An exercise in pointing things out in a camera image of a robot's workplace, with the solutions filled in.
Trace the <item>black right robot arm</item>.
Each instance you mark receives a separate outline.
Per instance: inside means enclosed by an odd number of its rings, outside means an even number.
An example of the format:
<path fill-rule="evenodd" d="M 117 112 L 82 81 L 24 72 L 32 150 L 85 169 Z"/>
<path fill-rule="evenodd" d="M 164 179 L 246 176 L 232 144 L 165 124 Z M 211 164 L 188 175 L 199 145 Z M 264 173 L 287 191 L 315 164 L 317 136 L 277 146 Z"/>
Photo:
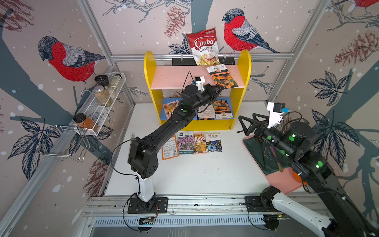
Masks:
<path fill-rule="evenodd" d="M 263 120 L 253 114 L 252 118 L 239 116 L 245 135 L 253 134 L 285 157 L 303 183 L 314 190 L 323 201 L 331 217 L 323 216 L 291 200 L 277 188 L 270 186 L 261 193 L 263 205 L 281 211 L 319 237 L 377 237 L 379 230 L 369 223 L 340 185 L 327 160 L 312 150 L 318 135 L 304 118 L 290 121 L 285 133 L 276 127 L 268 127 L 268 116 Z"/>

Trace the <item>blue flower seed bag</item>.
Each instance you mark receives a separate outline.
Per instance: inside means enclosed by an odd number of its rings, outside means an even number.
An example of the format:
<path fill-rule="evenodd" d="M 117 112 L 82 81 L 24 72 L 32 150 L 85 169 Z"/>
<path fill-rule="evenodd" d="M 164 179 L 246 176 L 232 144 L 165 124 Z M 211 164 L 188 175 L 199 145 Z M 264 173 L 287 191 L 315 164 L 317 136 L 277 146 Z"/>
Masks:
<path fill-rule="evenodd" d="M 221 134 L 219 132 L 206 132 L 207 152 L 222 152 Z"/>

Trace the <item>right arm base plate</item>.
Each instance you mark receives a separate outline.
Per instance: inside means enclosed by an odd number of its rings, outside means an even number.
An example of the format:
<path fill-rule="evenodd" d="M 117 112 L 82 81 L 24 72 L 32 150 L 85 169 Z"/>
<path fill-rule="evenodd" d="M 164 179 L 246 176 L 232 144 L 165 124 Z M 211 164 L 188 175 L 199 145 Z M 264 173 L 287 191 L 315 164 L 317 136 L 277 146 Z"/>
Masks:
<path fill-rule="evenodd" d="M 260 196 L 245 196 L 245 205 L 248 212 L 281 212 L 274 208 L 272 200 Z"/>

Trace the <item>orange white seed bag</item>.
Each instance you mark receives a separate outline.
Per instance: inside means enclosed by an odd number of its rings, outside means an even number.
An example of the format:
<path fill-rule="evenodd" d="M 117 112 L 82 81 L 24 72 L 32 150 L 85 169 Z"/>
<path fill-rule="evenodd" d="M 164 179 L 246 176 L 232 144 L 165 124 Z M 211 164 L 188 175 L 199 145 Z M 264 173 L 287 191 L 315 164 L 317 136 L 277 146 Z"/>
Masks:
<path fill-rule="evenodd" d="M 177 137 L 171 137 L 162 147 L 162 159 L 168 160 L 179 156 Z"/>

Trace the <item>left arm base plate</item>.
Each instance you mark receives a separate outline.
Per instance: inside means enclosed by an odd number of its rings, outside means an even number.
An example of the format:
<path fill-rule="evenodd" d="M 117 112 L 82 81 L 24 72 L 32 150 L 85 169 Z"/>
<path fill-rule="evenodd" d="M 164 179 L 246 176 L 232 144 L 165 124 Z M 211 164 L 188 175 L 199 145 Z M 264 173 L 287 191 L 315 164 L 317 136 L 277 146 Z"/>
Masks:
<path fill-rule="evenodd" d="M 167 213 L 168 198 L 152 197 L 149 201 L 144 202 L 139 197 L 133 197 L 128 202 L 128 214 L 145 214 L 145 213 Z"/>

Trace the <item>orange flower seed bag top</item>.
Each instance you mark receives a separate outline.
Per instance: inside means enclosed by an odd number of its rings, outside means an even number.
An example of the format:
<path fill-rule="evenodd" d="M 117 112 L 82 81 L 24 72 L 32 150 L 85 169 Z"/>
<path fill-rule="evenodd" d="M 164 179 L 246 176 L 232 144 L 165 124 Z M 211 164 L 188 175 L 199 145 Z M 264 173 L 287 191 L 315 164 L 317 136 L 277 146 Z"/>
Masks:
<path fill-rule="evenodd" d="M 238 87 L 238 84 L 233 79 L 225 64 L 209 66 L 206 68 L 206 70 L 217 86 L 223 86 L 224 89 Z"/>

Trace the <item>purple flower seed bag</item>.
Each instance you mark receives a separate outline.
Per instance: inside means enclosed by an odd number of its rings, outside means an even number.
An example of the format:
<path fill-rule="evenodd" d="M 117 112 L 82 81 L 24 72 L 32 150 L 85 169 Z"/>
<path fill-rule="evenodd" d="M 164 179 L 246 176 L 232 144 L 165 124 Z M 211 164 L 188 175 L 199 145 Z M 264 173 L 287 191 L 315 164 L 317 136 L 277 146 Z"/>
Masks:
<path fill-rule="evenodd" d="M 193 131 L 180 131 L 177 136 L 177 145 L 180 155 L 194 154 Z"/>

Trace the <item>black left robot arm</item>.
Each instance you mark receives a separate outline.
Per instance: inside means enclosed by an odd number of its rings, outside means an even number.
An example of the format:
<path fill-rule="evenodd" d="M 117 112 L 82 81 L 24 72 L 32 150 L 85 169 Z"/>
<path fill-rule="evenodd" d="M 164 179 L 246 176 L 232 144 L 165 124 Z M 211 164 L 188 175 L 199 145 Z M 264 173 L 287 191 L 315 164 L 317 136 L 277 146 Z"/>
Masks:
<path fill-rule="evenodd" d="M 198 90 L 195 85 L 186 86 L 181 93 L 182 100 L 163 125 L 144 138 L 136 137 L 131 140 L 128 163 L 131 170 L 139 177 L 140 201 L 147 204 L 154 202 L 155 191 L 151 176 L 159 165 L 158 151 L 195 118 L 196 111 L 201 106 L 211 105 L 223 90 L 223 86 L 210 84 L 206 84 L 203 91 Z"/>

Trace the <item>market stall seed bag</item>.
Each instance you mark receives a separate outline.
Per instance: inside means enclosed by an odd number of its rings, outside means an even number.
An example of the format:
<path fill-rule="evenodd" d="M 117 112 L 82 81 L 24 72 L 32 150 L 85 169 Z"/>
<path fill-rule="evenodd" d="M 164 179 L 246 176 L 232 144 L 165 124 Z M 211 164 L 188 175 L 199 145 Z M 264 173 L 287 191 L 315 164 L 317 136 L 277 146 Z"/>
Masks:
<path fill-rule="evenodd" d="M 206 133 L 204 131 L 195 131 L 193 133 L 193 144 L 194 144 L 194 154 L 200 155 L 200 154 L 206 154 L 207 153 L 207 147 L 206 147 Z"/>

